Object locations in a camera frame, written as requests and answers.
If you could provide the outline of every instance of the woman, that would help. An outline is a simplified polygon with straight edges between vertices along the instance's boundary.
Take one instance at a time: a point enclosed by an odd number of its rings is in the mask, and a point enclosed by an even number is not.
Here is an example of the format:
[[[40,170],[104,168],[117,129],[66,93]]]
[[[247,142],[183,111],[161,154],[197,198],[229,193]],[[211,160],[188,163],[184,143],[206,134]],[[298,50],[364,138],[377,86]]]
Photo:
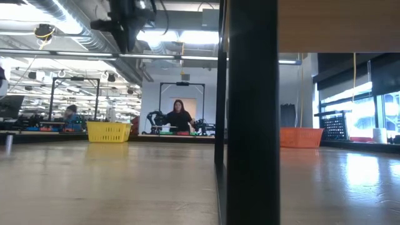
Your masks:
[[[189,124],[194,124],[194,119],[185,110],[183,102],[177,99],[174,102],[174,110],[167,114],[167,123],[176,128],[170,128],[170,132],[190,132]]]

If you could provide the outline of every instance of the black curtain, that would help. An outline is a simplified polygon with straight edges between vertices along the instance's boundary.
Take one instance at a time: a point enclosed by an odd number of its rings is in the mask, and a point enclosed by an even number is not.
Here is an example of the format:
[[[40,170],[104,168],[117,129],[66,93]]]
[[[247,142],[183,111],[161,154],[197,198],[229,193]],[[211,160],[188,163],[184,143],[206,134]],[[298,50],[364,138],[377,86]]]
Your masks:
[[[281,105],[281,127],[293,128],[296,122],[296,107],[293,104]]]

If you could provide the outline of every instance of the person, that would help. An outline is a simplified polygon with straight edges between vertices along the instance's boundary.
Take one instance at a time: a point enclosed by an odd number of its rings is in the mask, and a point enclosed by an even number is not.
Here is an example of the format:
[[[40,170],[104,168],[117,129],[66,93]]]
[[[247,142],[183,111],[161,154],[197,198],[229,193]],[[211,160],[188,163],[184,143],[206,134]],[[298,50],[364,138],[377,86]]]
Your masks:
[[[67,122],[65,128],[73,128],[75,131],[81,130],[81,125],[76,124],[76,121],[79,119],[78,115],[76,114],[77,111],[76,105],[70,105],[64,112],[64,120]]]
[[[174,102],[174,109],[167,114],[166,122],[172,127],[169,129],[170,132],[190,132],[189,124],[194,124],[194,119],[185,110],[183,102],[177,99]]]

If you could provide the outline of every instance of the yellow basket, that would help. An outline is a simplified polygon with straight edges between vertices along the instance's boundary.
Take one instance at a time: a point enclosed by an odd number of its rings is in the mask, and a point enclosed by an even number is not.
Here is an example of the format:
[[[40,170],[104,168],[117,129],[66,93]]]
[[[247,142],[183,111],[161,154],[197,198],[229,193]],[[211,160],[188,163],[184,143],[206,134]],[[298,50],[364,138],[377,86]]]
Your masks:
[[[131,132],[130,124],[120,122],[87,122],[89,141],[93,143],[123,143]]]

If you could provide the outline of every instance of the polished floor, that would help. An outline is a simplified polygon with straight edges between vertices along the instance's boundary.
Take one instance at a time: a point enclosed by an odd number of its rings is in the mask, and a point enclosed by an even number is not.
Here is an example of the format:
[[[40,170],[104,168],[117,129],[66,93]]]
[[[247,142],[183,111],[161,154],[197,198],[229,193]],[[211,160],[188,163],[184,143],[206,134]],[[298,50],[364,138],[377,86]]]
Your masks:
[[[218,223],[210,145],[54,142],[0,151],[0,224]]]
[[[0,151],[0,224],[218,224],[213,145]],[[400,155],[281,150],[283,225],[400,224]]]
[[[400,224],[400,155],[281,150],[282,224]]]

